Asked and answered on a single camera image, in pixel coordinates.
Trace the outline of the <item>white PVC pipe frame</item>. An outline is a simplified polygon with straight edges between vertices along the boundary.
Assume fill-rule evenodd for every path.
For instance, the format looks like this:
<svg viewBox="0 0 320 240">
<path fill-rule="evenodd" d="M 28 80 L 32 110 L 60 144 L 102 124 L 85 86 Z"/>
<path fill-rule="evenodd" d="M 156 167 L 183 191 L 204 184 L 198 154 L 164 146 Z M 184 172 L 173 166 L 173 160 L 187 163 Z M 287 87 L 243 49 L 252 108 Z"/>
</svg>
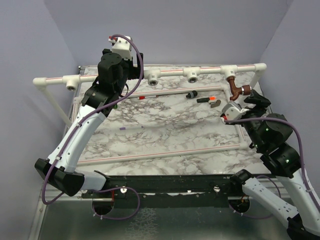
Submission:
<svg viewBox="0 0 320 240">
<path fill-rule="evenodd" d="M 221 66 L 210 66 L 210 67 L 198 67 L 198 66 L 190 66 L 184 67 L 182 69 L 172 69 L 172 70 L 160 70 L 160 69 L 150 69 L 144 71 L 145 80 L 147 80 L 149 85 L 156 84 L 157 80 L 161 77 L 186 77 L 188 80 L 196 79 L 202 75 L 212 75 L 212 74 L 220 74 L 226 80 L 230 78 L 234 78 L 235 74 L 239 73 L 247 73 L 253 72 L 254 75 L 249 83 L 249 87 L 251 90 L 254 89 L 256 84 L 258 83 L 261 76 L 264 74 L 267 69 L 267 65 L 264 63 L 255 63 L 249 65 L 221 65 Z M 71 125 L 70 119 L 64 113 L 64 111 L 59 106 L 58 102 L 51 95 L 49 91 L 47 91 L 47 87 L 51 85 L 61 85 L 65 84 L 67 88 L 78 87 L 82 83 L 90 83 L 95 80 L 96 75 L 64 75 L 62 77 L 54 77 L 54 78 L 46 78 L 46 77 L 36 77 L 33 79 L 32 83 L 34 86 L 41 91 L 50 104 L 57 110 L 60 117 L 66 123 L 67 126 Z M 230 98 L 232 95 L 231 87 L 229 84 L 218 84 L 215 86 L 198 86 L 198 87 L 189 87 L 189 88 L 177 88 L 177 89 L 167 89 L 167 90 L 157 90 L 157 91 L 149 91 L 149 92 L 136 92 L 130 95 L 130 98 L 139 98 L 139 97 L 149 97 L 149 96 L 168 96 L 168 95 L 176 95 L 183 94 L 189 91 L 195 90 L 198 93 L 206 93 L 212 91 L 222 91 L 224 92 L 227 98 Z M 195 149 L 191 150 L 190 153 L 210 153 L 217 151 L 227 151 L 227 150 L 245 150 L 249 147 L 247 141 L 245 140 L 245 136 L 243 131 L 239 126 L 236 128 L 236 132 L 239 137 L 239 143 L 235 145 L 228 146 L 215 146 L 205 150 Z"/>
</svg>

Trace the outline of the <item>brown plastic faucet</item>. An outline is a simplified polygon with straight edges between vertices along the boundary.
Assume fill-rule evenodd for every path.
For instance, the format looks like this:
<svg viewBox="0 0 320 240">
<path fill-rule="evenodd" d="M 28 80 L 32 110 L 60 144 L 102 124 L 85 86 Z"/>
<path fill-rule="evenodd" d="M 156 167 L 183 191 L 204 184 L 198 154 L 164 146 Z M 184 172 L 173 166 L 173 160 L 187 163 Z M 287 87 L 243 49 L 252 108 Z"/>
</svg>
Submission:
<svg viewBox="0 0 320 240">
<path fill-rule="evenodd" d="M 252 87 L 250 85 L 242 85 L 241 87 L 237 87 L 235 84 L 235 76 L 229 76 L 226 81 L 229 84 L 231 96 L 229 97 L 230 101 L 235 101 L 239 98 L 239 96 L 249 96 L 252 91 Z"/>
</svg>

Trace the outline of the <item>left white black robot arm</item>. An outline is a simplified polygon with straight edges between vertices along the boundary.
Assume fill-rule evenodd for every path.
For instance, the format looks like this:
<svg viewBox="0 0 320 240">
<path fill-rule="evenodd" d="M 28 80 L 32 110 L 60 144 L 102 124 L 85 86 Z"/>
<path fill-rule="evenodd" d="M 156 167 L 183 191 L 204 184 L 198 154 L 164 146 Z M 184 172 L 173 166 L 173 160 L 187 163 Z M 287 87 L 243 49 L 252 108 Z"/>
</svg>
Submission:
<svg viewBox="0 0 320 240">
<path fill-rule="evenodd" d="M 62 194 L 70 197 L 81 190 L 102 190 L 107 177 L 99 172 L 77 171 L 79 158 L 96 129 L 109 116 L 119 102 L 132 92 L 123 95 L 128 80 L 142 81 L 144 55 L 137 53 L 137 66 L 119 53 L 105 50 L 97 65 L 97 77 L 81 100 L 75 121 L 62 141 L 45 159 L 38 158 L 34 168 L 44 180 Z"/>
</svg>

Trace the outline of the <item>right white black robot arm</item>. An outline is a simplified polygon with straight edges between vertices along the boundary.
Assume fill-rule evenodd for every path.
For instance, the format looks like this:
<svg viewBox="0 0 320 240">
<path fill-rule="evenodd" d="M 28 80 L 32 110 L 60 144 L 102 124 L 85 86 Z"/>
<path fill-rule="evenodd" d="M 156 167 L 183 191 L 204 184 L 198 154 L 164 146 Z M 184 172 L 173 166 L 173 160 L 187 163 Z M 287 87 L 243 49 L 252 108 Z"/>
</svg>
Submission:
<svg viewBox="0 0 320 240">
<path fill-rule="evenodd" d="M 264 166 L 283 185 L 293 204 L 265 189 L 245 169 L 234 174 L 232 181 L 270 211 L 292 240 L 318 240 L 320 199 L 307 176 L 303 150 L 295 150 L 286 142 L 297 129 L 282 114 L 266 114 L 271 102 L 255 90 L 244 101 L 254 106 L 242 108 L 230 101 L 223 108 L 221 119 L 227 125 L 244 127 L 251 139 L 250 148 L 261 155 Z"/>
</svg>

